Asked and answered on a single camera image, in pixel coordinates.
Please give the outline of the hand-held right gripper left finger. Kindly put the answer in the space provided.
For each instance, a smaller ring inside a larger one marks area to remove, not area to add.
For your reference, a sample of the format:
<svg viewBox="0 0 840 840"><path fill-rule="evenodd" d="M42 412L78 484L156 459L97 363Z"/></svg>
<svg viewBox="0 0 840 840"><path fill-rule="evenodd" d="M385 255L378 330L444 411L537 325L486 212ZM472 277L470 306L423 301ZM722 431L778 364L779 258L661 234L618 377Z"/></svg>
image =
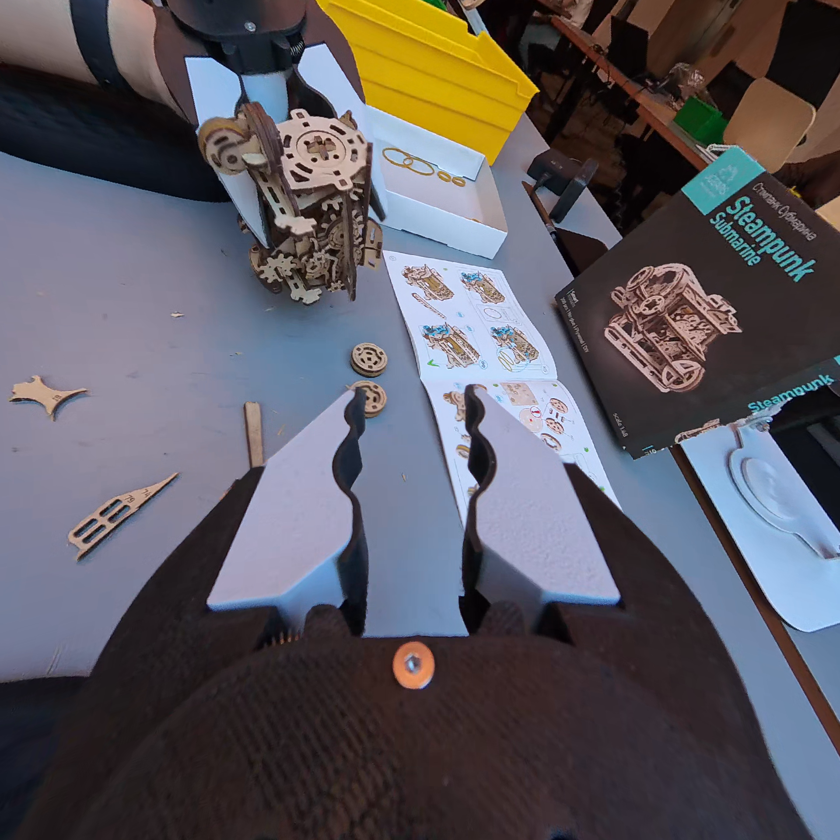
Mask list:
<svg viewBox="0 0 840 840"><path fill-rule="evenodd" d="M348 390L275 455L259 478L207 597L216 612L269 606L292 631L318 605L364 633L369 564L353 484L365 397Z"/></svg>

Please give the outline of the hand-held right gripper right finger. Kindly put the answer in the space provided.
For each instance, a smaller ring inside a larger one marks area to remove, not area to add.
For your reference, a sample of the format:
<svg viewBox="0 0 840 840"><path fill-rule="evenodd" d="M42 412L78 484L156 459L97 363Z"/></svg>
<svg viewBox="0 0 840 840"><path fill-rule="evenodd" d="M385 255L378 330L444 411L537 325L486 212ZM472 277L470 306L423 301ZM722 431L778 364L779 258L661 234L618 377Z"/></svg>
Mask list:
<svg viewBox="0 0 840 840"><path fill-rule="evenodd" d="M470 634L511 602L528 630L551 603L615 606L621 595L566 464L477 385L465 389L469 498L460 611Z"/></svg>

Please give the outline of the wooden mechanical submarine model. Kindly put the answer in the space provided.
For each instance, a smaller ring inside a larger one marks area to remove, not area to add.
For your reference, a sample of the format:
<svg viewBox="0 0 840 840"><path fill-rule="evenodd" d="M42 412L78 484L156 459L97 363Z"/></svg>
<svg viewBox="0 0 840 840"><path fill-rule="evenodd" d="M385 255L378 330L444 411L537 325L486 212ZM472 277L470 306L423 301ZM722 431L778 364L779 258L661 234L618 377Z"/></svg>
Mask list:
<svg viewBox="0 0 840 840"><path fill-rule="evenodd" d="M293 109L274 122L257 102L215 117L197 144L251 236L248 258L263 287L310 306L324 291L356 298L358 270L382 258L371 213L373 145L351 112L339 118Z"/></svg>

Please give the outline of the person's left hand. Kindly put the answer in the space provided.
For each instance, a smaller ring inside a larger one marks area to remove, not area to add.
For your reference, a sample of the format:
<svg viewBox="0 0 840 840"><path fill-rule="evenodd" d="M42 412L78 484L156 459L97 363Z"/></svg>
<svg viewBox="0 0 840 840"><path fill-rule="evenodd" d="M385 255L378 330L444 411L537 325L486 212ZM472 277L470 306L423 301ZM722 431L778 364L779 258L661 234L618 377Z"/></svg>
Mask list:
<svg viewBox="0 0 840 840"><path fill-rule="evenodd" d="M110 1L107 18L110 46L121 77L138 95L184 117L165 84L155 57L153 7L143 1Z"/></svg>

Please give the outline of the yellow plastic bin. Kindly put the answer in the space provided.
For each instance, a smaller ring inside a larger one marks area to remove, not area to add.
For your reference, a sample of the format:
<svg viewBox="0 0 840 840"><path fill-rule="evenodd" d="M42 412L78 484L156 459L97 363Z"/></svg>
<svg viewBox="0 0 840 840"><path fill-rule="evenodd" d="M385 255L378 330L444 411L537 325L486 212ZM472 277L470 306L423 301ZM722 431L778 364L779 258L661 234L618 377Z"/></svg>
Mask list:
<svg viewBox="0 0 840 840"><path fill-rule="evenodd" d="M494 164L537 87L487 33L422 1L325 1L372 107Z"/></svg>

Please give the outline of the black padded mat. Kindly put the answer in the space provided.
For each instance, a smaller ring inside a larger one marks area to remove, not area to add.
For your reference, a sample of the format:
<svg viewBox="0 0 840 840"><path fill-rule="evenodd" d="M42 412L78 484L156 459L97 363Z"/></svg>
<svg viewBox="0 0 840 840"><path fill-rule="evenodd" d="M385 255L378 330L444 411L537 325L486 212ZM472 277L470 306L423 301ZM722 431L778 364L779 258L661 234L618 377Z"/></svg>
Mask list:
<svg viewBox="0 0 840 840"><path fill-rule="evenodd" d="M1 151L152 193L230 202L193 128L167 107L38 70L2 65Z"/></svg>

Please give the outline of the white cardboard box tray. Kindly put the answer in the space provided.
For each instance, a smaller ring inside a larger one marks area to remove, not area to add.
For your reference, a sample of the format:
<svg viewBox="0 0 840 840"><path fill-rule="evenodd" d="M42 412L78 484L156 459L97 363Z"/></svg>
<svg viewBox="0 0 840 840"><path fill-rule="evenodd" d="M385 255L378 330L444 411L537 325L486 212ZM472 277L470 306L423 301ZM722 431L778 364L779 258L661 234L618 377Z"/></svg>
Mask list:
<svg viewBox="0 0 840 840"><path fill-rule="evenodd" d="M508 236L490 164L483 154L368 107L380 146L388 210L385 225L429 238L474 256L493 259ZM463 176L466 187L421 176L385 161L382 150L396 147Z"/></svg>

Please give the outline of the slotted wooden wedge piece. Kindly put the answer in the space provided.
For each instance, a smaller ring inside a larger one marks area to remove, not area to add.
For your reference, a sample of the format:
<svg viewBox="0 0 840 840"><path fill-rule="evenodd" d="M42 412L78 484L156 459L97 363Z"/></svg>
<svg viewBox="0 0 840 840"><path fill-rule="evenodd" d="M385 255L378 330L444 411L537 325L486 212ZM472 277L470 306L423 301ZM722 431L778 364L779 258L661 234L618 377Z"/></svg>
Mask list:
<svg viewBox="0 0 840 840"><path fill-rule="evenodd" d="M76 562L88 557L102 541L179 477L180 473L175 472L159 482L126 491L97 506L68 532L67 542L76 551Z"/></svg>

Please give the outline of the printed instruction booklet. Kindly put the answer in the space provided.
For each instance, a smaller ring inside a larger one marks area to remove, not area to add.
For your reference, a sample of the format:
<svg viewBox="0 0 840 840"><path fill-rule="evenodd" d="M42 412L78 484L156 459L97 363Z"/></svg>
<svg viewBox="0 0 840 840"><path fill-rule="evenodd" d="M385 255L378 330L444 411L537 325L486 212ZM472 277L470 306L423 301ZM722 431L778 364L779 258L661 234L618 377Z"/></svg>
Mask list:
<svg viewBox="0 0 840 840"><path fill-rule="evenodd" d="M387 250L395 297L433 408L458 513L466 522L477 480L467 466L467 385L481 385L542 444L618 499L548 344L499 269Z"/></svg>

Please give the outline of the black adapter box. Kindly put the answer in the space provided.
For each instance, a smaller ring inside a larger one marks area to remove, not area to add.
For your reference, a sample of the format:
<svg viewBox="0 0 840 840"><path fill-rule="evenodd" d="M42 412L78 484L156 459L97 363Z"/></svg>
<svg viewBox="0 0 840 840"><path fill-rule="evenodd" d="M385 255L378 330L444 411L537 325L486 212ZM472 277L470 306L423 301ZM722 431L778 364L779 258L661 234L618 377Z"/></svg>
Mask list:
<svg viewBox="0 0 840 840"><path fill-rule="evenodd" d="M557 202L549 211L549 219L562 222L587 189L598 169L595 159L583 163L573 161L555 149L538 154L527 169L527 176L534 180L534 188L548 189L557 196Z"/></svg>

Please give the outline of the dark pen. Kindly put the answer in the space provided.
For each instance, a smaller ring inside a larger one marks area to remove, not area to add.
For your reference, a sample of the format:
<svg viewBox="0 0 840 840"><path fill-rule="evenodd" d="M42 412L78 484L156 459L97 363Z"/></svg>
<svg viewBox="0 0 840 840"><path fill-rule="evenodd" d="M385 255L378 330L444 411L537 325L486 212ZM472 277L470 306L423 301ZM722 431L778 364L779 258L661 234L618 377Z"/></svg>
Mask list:
<svg viewBox="0 0 840 840"><path fill-rule="evenodd" d="M560 247L560 245L559 245L560 240L559 240L558 228L555 226L553 220L550 218L549 212L542 205L542 203L539 199L539 196L537 195L538 188L535 185L529 184L528 182L525 182L525 181L522 181L521 185L524 188L526 194L528 195L532 205L537 210L538 215L540 216L540 219L541 219L543 225L545 226L547 232L549 233L549 235L552 238L552 241L559 248Z"/></svg>

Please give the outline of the star-shaped wooden offcut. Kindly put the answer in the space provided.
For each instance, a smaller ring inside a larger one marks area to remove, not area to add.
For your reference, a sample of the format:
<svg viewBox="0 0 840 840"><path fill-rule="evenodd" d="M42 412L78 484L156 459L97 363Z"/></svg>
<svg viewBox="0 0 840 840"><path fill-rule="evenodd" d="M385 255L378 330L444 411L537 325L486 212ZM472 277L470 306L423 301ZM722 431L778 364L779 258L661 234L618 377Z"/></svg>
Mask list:
<svg viewBox="0 0 840 840"><path fill-rule="evenodd" d="M52 422L60 407L77 396L88 394L87 388L59 390L47 385L42 377L35 374L29 381L16 383L8 397L10 403L36 403L45 408Z"/></svg>

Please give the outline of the long wooden desk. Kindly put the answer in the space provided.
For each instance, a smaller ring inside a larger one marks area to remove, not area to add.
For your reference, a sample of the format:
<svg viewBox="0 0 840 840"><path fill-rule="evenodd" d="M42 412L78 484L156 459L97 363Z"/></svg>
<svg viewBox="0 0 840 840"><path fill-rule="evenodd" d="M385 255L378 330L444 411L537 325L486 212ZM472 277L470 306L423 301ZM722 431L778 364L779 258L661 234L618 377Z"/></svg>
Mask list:
<svg viewBox="0 0 840 840"><path fill-rule="evenodd" d="M599 51L591 36L578 28L568 26L557 15L552 16L551 23L554 29L583 55L581 70L574 76L574 83L581 81L578 88L583 91L587 85L592 84L596 70L604 72L607 78L623 91L624 95L636 102L638 118L662 137L687 162L699 171L714 162L715 156L707 152L704 146L674 122L676 111L658 100L645 86L624 75L606 57L606 54Z"/></svg>

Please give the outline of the small green plastic bin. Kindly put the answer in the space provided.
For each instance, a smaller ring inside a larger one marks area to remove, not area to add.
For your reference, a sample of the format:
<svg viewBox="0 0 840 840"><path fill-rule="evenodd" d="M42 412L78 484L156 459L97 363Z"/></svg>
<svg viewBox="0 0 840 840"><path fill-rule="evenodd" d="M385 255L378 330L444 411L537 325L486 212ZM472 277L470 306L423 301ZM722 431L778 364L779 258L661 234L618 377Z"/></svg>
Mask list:
<svg viewBox="0 0 840 840"><path fill-rule="evenodd" d="M699 144L721 144L728 119L713 105L692 96L674 117L674 123Z"/></svg>

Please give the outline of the beige chair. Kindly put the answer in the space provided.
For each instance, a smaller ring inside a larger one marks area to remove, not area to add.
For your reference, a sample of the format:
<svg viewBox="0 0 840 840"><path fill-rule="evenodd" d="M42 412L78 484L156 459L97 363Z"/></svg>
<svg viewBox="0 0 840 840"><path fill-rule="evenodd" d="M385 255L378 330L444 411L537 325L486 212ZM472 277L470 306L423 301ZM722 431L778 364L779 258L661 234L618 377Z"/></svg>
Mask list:
<svg viewBox="0 0 840 840"><path fill-rule="evenodd" d="M724 144L737 145L770 173L788 160L816 118L809 102L782 93L770 99L744 96L722 136Z"/></svg>

